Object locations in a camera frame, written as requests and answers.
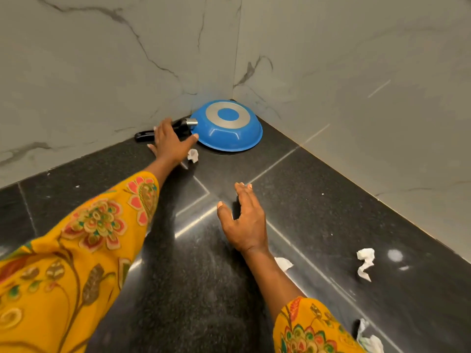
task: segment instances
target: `person's left hand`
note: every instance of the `person's left hand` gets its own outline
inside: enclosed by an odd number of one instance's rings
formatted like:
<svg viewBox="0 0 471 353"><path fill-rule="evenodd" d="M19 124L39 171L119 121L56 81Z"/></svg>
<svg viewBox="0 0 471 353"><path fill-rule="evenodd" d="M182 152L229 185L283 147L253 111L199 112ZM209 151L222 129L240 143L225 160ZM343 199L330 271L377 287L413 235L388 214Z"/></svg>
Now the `person's left hand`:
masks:
<svg viewBox="0 0 471 353"><path fill-rule="evenodd" d="M177 166L188 155L188 151L198 141L198 134L193 134L185 141L180 141L172 128L172 120L167 118L159 126L154 127L156 145L147 145L155 154L157 160L163 160Z"/></svg>

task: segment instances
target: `torn tissue piece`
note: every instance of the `torn tissue piece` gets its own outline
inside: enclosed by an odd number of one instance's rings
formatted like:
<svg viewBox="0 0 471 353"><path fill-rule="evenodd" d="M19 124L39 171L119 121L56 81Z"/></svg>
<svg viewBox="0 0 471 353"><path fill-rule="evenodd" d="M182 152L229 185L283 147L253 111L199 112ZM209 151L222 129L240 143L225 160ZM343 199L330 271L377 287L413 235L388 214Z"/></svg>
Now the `torn tissue piece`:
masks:
<svg viewBox="0 0 471 353"><path fill-rule="evenodd" d="M283 270L284 273L286 272L286 270L293 267L293 264L291 263L291 261L289 261L288 259L285 259L284 257L276 257L275 261L280 267L280 269Z"/></svg>
<svg viewBox="0 0 471 353"><path fill-rule="evenodd" d="M370 325L370 323L364 318L360 319L360 327L358 327L358 333L356 335L356 341L366 350L368 353L384 353L384 347L381 340L375 335L371 335L369 338L363 337L363 332Z"/></svg>
<svg viewBox="0 0 471 353"><path fill-rule="evenodd" d="M188 161L192 161L193 163L198 162L198 150L191 149L188 151Z"/></svg>
<svg viewBox="0 0 471 353"><path fill-rule="evenodd" d="M365 270L369 268L370 266L374 265L373 264L374 249L366 248L366 249L358 250L356 252L356 257L358 258L358 260L365 261L363 265L358 268L358 276L371 282L370 275L365 273Z"/></svg>

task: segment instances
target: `yellow floral garment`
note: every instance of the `yellow floral garment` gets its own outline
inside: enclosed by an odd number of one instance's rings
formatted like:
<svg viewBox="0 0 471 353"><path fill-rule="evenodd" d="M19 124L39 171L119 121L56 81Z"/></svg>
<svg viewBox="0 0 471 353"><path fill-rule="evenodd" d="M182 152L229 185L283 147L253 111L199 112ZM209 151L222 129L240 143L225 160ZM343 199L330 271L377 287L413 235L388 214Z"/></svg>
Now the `yellow floral garment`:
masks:
<svg viewBox="0 0 471 353"><path fill-rule="evenodd" d="M288 303L275 321L276 353L365 353L329 310L313 298Z"/></svg>
<svg viewBox="0 0 471 353"><path fill-rule="evenodd" d="M120 293L157 208L139 172L0 262L0 352L83 352Z"/></svg>

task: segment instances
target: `person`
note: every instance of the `person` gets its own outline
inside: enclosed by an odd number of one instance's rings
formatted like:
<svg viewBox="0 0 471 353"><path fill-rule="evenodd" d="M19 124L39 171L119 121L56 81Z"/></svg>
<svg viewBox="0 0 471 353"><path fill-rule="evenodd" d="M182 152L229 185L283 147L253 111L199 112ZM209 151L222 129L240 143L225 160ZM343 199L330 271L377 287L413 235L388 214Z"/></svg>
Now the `person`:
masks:
<svg viewBox="0 0 471 353"><path fill-rule="evenodd" d="M165 119L149 145L155 161L85 202L43 237L0 262L0 351L83 352L119 295L157 208L160 186L197 142L180 142ZM265 213L251 184L236 183L241 214L217 213L242 253L275 322L277 352L363 352L319 301L278 267L268 250Z"/></svg>

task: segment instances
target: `black handle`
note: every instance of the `black handle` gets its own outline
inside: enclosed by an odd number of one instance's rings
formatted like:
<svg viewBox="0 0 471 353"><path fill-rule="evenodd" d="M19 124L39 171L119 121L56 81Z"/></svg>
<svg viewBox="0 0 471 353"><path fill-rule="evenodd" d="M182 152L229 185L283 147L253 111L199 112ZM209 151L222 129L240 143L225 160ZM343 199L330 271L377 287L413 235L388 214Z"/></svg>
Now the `black handle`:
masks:
<svg viewBox="0 0 471 353"><path fill-rule="evenodd" d="M190 129L188 125L186 124L185 118L175 120L172 123L172 128L178 137L184 137L184 136L190 135ZM134 140L136 140L136 142L153 142L154 139L155 139L155 136L154 136L153 130L141 131L134 135Z"/></svg>

